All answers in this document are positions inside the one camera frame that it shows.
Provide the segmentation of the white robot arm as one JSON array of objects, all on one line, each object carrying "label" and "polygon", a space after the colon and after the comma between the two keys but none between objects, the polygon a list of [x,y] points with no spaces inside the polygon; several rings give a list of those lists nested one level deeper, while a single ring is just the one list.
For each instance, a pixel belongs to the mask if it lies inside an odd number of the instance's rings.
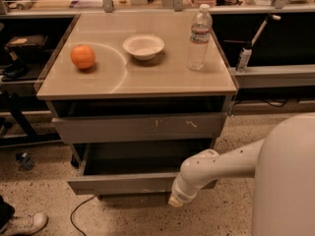
[{"label": "white robot arm", "polygon": [[224,154],[208,148],[188,157],[168,203],[188,204],[224,177],[254,179],[252,236],[315,236],[315,113],[290,117],[266,138]]}]

